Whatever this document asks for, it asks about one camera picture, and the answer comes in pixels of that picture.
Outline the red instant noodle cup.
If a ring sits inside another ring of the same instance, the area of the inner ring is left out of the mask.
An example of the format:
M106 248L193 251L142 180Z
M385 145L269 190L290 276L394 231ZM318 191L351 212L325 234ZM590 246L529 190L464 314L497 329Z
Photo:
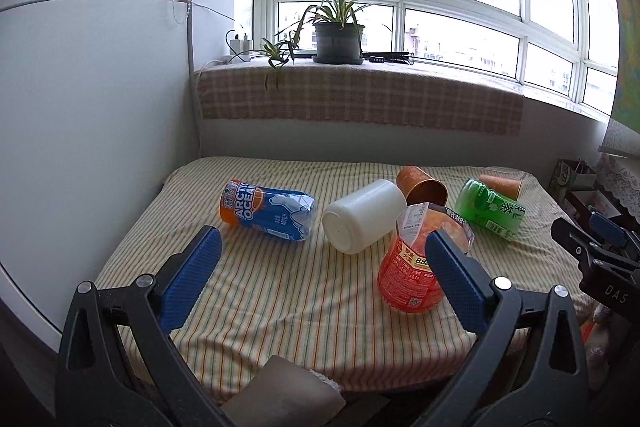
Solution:
M422 202L410 205L396 220L390 247L378 270L378 292L392 308L422 313L440 303L444 293L426 260L427 235L444 231L466 254L475 235L454 210Z

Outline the orange paper cup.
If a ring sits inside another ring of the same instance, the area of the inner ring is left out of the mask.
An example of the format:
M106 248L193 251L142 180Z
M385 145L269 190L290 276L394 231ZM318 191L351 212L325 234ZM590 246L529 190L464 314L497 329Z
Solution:
M493 176L492 174L481 174L480 182L492 191L512 200L518 200L523 184L522 180L505 178L504 176Z

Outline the brown paper cup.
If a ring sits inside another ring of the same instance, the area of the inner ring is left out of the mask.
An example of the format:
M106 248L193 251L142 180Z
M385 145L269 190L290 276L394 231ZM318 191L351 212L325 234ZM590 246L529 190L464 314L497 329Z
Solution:
M422 202L431 202L439 206L447 204L446 186L418 166L402 168L396 176L396 184L408 205Z

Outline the white plastic cup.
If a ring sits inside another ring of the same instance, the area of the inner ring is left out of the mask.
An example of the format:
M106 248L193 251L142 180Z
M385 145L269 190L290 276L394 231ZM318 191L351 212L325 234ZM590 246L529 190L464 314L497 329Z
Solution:
M322 229L337 251L354 255L393 231L406 208L398 186L378 179L331 202L322 212Z

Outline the white lace cloth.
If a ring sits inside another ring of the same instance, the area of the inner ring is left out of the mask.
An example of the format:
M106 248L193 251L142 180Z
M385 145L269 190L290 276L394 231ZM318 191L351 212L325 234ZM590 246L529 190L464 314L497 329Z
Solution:
M596 168L597 181L611 193L639 221L640 179L639 161L602 153Z

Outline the green white box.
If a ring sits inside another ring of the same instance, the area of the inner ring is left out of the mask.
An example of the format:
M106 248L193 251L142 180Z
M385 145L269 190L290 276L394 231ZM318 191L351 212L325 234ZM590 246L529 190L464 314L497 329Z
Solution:
M567 192L591 190L596 180L597 173L585 161L559 159L552 172L548 192L559 202Z

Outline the green tea bottle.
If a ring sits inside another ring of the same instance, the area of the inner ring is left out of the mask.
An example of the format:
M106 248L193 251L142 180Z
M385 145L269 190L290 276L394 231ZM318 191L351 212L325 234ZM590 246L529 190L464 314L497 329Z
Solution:
M512 241L518 236L526 209L477 179L469 179L454 204L454 211L466 221L475 223Z

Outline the striped yellow table cloth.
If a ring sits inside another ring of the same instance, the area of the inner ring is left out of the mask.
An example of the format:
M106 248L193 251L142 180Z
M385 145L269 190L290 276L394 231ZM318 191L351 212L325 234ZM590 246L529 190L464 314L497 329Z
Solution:
M186 324L172 334L184 361L219 402L240 392L271 357L313 369L347 391L382 391L457 372L474 343L447 301L423 313L390 307L378 293L387 248L336 251L315 225L305 242L224 225L219 199L233 179L305 192L326 207L398 167L213 156L166 179L101 270L101 288L154 273L205 227L224 251Z

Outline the grey cloth sleeve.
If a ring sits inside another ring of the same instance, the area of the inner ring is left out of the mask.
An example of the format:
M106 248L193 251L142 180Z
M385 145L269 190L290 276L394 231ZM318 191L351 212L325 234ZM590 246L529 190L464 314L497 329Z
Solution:
M221 410L235 426L323 426L345 405L334 381L273 355Z

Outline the blue orange Arctic Ocean bottle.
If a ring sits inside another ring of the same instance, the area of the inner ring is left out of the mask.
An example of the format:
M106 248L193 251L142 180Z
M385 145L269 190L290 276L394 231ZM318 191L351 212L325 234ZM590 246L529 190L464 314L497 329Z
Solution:
M221 220L278 239L303 242L311 234L316 200L304 192L230 180L219 202Z

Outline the black object on sill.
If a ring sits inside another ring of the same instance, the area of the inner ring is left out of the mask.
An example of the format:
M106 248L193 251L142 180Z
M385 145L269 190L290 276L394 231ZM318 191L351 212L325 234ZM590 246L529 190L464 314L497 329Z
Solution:
M410 52L363 52L363 60L371 63L392 63L402 65L413 65L414 54Z

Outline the brown plaid cloth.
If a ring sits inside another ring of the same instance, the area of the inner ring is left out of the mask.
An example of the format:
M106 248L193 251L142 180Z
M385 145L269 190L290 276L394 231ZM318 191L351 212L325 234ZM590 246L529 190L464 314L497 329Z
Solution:
M279 119L520 133L524 96L407 69L224 66L198 77L205 119Z

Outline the potted spider plant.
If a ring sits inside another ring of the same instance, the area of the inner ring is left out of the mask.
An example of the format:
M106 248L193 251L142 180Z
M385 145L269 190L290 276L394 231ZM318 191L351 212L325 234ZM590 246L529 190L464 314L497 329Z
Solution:
M307 26L316 32L315 63L326 65L361 65L364 26L358 14L367 7L356 0L319 0L305 6L302 15L279 30L271 40L262 39L259 52L267 57L273 70L294 63L300 49L302 32Z

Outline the white phone charger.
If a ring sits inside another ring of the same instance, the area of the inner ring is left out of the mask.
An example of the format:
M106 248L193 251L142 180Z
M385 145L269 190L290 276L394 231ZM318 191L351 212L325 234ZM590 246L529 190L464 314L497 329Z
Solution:
M247 34L240 37L240 34L234 29L229 29L224 35L229 52L228 63L244 63L249 62L253 57L253 45Z

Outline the wall map poster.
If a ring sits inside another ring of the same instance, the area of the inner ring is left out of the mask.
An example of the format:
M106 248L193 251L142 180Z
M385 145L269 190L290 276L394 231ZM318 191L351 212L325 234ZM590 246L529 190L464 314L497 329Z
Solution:
M610 120L600 151L639 157L639 0L616 0L618 71Z

